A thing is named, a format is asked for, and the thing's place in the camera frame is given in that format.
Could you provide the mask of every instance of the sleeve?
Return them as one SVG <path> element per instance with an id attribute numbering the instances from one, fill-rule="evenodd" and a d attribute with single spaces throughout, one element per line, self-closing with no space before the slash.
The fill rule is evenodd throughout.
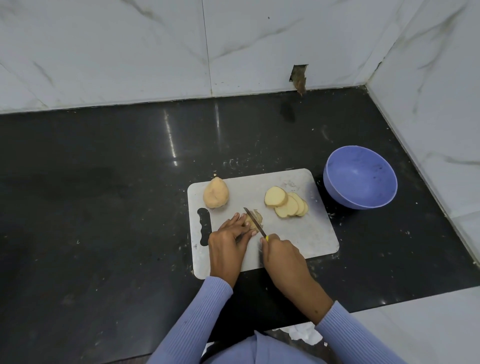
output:
<path id="1" fill-rule="evenodd" d="M 198 363 L 216 319 L 232 293 L 223 279 L 207 277 L 148 363 Z"/>
<path id="2" fill-rule="evenodd" d="M 344 364 L 405 364 L 338 302 L 315 329 Z"/>

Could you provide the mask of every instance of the bowl rim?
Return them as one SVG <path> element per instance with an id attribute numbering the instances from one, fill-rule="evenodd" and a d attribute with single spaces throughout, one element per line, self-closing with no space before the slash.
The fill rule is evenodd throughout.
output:
<path id="1" fill-rule="evenodd" d="M 375 205 L 375 206 L 365 206 L 365 205 L 360 205 L 356 202 L 353 202 L 351 201 L 350 199 L 346 198 L 345 196 L 343 196 L 339 190 L 336 189 L 336 187 L 334 186 L 334 184 L 332 183 L 332 180 L 330 179 L 330 176 L 328 175 L 328 162 L 330 161 L 330 158 L 332 157 L 332 155 L 340 150 L 340 149 L 343 149 L 343 148 L 350 148 L 350 147 L 354 147 L 354 148 L 360 148 L 360 149 L 365 149 L 365 150 L 368 150 L 369 152 L 372 152 L 374 154 L 376 154 L 377 156 L 379 156 L 381 159 L 383 159 L 383 161 L 387 164 L 387 166 L 390 168 L 390 170 L 392 171 L 393 173 L 393 176 L 395 177 L 395 191 L 392 195 L 392 197 L 387 201 L 385 202 L 384 204 L 382 205 Z M 396 193 L 397 193 L 397 190 L 398 190 L 398 180 L 397 180 L 397 177 L 396 177 L 396 174 L 395 174 L 395 171 L 393 170 L 392 166 L 390 165 L 390 163 L 387 162 L 387 160 L 385 158 L 383 158 L 380 154 L 378 154 L 377 152 L 369 149 L 369 148 L 365 148 L 364 146 L 341 146 L 340 148 L 337 148 L 335 149 L 332 153 L 330 153 L 330 155 L 328 156 L 328 159 L 327 159 L 327 163 L 325 164 L 325 171 L 327 173 L 327 178 L 330 182 L 330 185 L 332 186 L 332 188 L 340 195 L 342 196 L 342 198 L 344 198 L 345 200 L 347 200 L 348 202 L 350 202 L 351 204 L 353 205 L 356 205 L 356 206 L 359 206 L 359 207 L 364 207 L 364 208 L 378 208 L 378 207 L 383 207 L 387 204 L 389 204 L 390 202 L 392 202 L 392 200 L 395 198 L 396 196 Z"/>

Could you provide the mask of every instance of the purple shirt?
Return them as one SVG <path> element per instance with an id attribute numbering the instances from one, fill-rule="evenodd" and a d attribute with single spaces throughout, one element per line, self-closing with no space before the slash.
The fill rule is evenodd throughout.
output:
<path id="1" fill-rule="evenodd" d="M 148 363 L 198 363 L 216 319 L 232 294 L 232 288 L 223 279 L 207 277 Z M 405 363 L 338 302 L 315 329 L 344 364 Z M 206 363 L 307 364 L 324 361 L 255 332 L 255 335 L 209 358 Z"/>

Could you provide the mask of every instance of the knife blade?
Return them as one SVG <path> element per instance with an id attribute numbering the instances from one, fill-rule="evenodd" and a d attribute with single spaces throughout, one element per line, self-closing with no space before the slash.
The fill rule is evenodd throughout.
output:
<path id="1" fill-rule="evenodd" d="M 264 238 L 268 241 L 268 236 L 265 234 L 265 231 L 262 229 L 262 227 L 260 226 L 260 224 L 258 223 L 257 219 L 253 216 L 253 214 L 246 208 L 244 207 L 243 208 L 245 210 L 245 212 L 247 213 L 247 215 L 250 217 L 250 219 L 252 219 L 253 223 L 255 224 L 255 226 L 257 227 L 258 231 L 264 236 Z"/>

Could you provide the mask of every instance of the blue bowl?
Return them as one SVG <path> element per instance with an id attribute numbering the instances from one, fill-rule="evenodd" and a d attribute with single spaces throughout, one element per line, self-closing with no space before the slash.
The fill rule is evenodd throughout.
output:
<path id="1" fill-rule="evenodd" d="M 396 175 L 388 162 L 362 146 L 335 150 L 324 169 L 330 196 L 343 206 L 367 210 L 388 204 L 396 194 Z"/>

